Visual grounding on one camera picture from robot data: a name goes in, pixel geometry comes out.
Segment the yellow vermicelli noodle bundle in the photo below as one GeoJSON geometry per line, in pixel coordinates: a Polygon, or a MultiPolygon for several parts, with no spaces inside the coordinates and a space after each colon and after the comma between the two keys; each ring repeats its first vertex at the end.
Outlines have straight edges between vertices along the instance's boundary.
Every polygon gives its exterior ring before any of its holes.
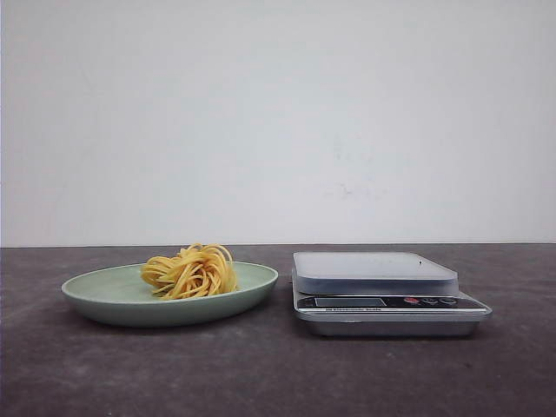
{"type": "Polygon", "coordinates": [[[152,295],[165,301],[223,295],[238,289],[233,257],[219,244],[194,243],[174,256],[153,256],[141,267],[152,295]]]}

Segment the silver digital kitchen scale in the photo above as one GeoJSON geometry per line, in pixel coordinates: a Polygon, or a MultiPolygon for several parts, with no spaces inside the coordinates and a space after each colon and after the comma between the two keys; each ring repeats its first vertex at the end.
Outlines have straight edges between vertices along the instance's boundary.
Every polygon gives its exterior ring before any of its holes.
{"type": "Polygon", "coordinates": [[[296,252],[296,316],[323,336],[454,337],[492,309],[460,291],[457,272],[408,252],[296,252]]]}

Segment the light green round plate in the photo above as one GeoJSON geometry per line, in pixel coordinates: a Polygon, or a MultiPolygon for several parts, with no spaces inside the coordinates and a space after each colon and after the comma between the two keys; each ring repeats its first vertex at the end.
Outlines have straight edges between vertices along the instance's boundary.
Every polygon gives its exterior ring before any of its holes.
{"type": "Polygon", "coordinates": [[[140,276],[138,264],[105,268],[66,281],[61,290],[82,316],[130,328],[167,328],[200,324],[241,314],[262,303],[274,289],[278,272],[236,261],[238,289],[223,295],[162,301],[140,276]]]}

